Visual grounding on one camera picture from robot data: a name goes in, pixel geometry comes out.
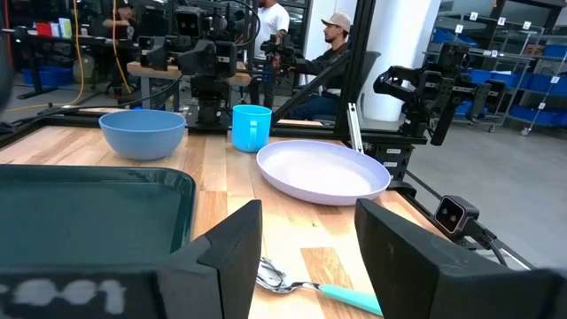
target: dark green tray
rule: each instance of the dark green tray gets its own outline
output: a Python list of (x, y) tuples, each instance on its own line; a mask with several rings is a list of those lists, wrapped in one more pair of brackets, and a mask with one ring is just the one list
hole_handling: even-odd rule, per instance
[(154, 264), (189, 241), (194, 202), (172, 169), (0, 165), (0, 268)]

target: metal spoon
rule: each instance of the metal spoon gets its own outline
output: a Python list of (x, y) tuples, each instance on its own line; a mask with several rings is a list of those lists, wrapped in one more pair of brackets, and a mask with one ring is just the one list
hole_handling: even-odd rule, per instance
[(266, 258), (260, 258), (256, 283), (275, 293), (290, 293), (298, 288), (308, 288), (321, 292), (327, 297), (340, 300), (351, 306), (366, 310), (372, 314), (382, 315), (382, 309), (378, 304), (376, 296), (364, 292), (356, 292), (332, 284), (316, 284), (309, 282), (291, 282), (287, 275), (278, 270), (274, 263)]

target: man in white shirt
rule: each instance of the man in white shirt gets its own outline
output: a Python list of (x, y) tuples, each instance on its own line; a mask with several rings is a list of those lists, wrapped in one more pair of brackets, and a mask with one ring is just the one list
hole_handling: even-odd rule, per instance
[[(277, 0), (260, 0), (258, 16), (260, 17), (260, 32), (254, 45), (254, 65), (259, 66), (259, 69), (263, 69), (266, 73), (271, 73), (270, 63), (266, 61), (266, 52), (260, 50), (260, 46), (269, 41), (271, 35), (276, 35), (278, 42), (282, 40), (290, 27), (290, 15)], [(261, 82), (264, 84), (264, 106), (272, 108), (275, 84), (273, 75), (255, 79), (250, 83), (251, 102), (253, 105), (260, 104)]]

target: person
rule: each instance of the person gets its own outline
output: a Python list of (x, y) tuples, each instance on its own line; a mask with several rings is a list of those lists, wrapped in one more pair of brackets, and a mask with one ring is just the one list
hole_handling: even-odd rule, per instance
[[(336, 12), (330, 19), (322, 19), (322, 23), (327, 26), (324, 30), (325, 42), (330, 43), (330, 49), (313, 61), (306, 61), (305, 64), (295, 66), (293, 70), (296, 73), (319, 75), (346, 51), (346, 38), (351, 30), (350, 18), (342, 12)], [(304, 104), (289, 112), (286, 117), (291, 120), (312, 121), (317, 115), (337, 115), (339, 91), (342, 81), (345, 80), (343, 79), (344, 71), (343, 68), (342, 72), (327, 81), (324, 85), (325, 90), (320, 96), (311, 96)]]
[[(261, 45), (269, 41), (271, 35), (276, 35), (279, 43), (287, 34), (290, 27), (290, 14), (277, 2), (277, 0), (260, 0), (258, 10), (260, 17), (260, 33), (254, 45), (254, 65), (261, 66), (265, 73), (272, 73), (272, 65), (266, 61), (266, 53), (260, 49)], [(264, 86), (264, 106), (272, 108), (274, 104), (274, 86), (276, 78), (273, 75), (254, 78), (248, 89), (253, 105), (260, 105), (260, 83)]]
[[(106, 36), (108, 38), (113, 38), (113, 25), (114, 19), (116, 19), (116, 40), (137, 40), (137, 30), (138, 25), (134, 21), (134, 5), (129, 2), (129, 0), (117, 0), (117, 12), (114, 13), (114, 18), (112, 14), (106, 20), (103, 21), (103, 26), (108, 29)], [(128, 79), (127, 64), (135, 60), (132, 51), (121, 51), (118, 50), (118, 60), (120, 61), (120, 66), (124, 76)], [(120, 70), (117, 64), (114, 64), (112, 70), (111, 85), (113, 87), (114, 96), (118, 99), (122, 95), (122, 78), (120, 75)]]

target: desk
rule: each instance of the desk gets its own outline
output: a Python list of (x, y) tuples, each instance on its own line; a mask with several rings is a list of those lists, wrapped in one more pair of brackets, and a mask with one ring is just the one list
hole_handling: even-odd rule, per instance
[[(14, 29), (3, 28), (2, 32), (5, 33), (5, 34), (13, 34)], [(62, 43), (71, 43), (71, 44), (75, 43), (75, 37), (74, 36), (71, 37), (71, 38), (64, 38), (64, 37), (56, 37), (56, 36), (38, 35), (37, 31), (35, 31), (35, 30), (28, 30), (27, 33), (30, 35), (29, 38), (33, 39), (33, 40), (49, 41), (49, 42), (62, 42)], [(90, 35), (79, 35), (79, 44), (112, 47), (113, 46), (113, 39), (104, 38), (104, 37), (95, 37), (95, 36), (90, 36)], [(34, 91), (26, 93), (26, 94), (22, 94), (22, 95), (18, 96), (18, 98), (19, 99), (26, 99), (26, 98), (30, 98), (30, 97), (36, 97), (38, 95), (42, 95), (43, 93), (48, 93), (48, 92), (51, 92), (51, 91), (57, 89), (57, 88), (47, 88), (46, 89), (42, 86), (42, 82), (41, 82), (40, 77), (39, 77), (39, 66), (37, 65), (37, 63), (35, 63), (34, 46), (31, 45), (31, 43), (28, 43), (28, 42), (23, 42), (22, 45), (23, 45), (23, 50), (26, 52), (26, 54), (29, 57), (31, 57), (29, 59), (29, 67), (32, 70), (32, 78), (33, 78), (33, 82), (34, 82)], [(121, 50), (134, 50), (134, 51), (139, 50), (137, 43), (122, 42), (122, 41), (117, 42), (117, 48), (120, 48)], [(90, 97), (86, 97), (83, 100), (76, 103), (76, 105), (82, 105), (84, 102), (86, 102), (87, 100), (93, 98), (94, 96), (96, 96), (98, 94), (100, 94), (100, 93), (96, 93), (95, 95), (92, 95)]]
[[(281, 140), (271, 138), (270, 142)], [(299, 281), (310, 279), (373, 292), (358, 248), (353, 207), (318, 206), (283, 194), (262, 178), (255, 154), (237, 151), (226, 136), (185, 134), (171, 157), (137, 162), (116, 155), (98, 128), (43, 127), (0, 150), (0, 163), (181, 170), (191, 175), (198, 186), (192, 238), (205, 233), (249, 200), (261, 199), (263, 256)], [(377, 203), (439, 234), (397, 192), (385, 192)], [(250, 318), (377, 317), (310, 290), (280, 295), (256, 286)]]
[[(237, 62), (237, 70), (246, 70), (244, 63)], [(151, 94), (150, 79), (177, 80), (182, 75), (177, 66), (168, 66), (167, 71), (154, 70), (150, 67), (143, 67), (139, 62), (128, 63), (128, 72), (134, 76), (139, 76), (142, 83), (142, 98), (149, 97)], [(237, 73), (235, 76), (227, 79), (227, 82), (233, 86), (247, 86), (252, 78), (249, 74)], [(151, 100), (147, 99), (142, 102), (144, 109), (151, 108)], [(174, 109), (179, 109), (179, 90), (175, 90)]]

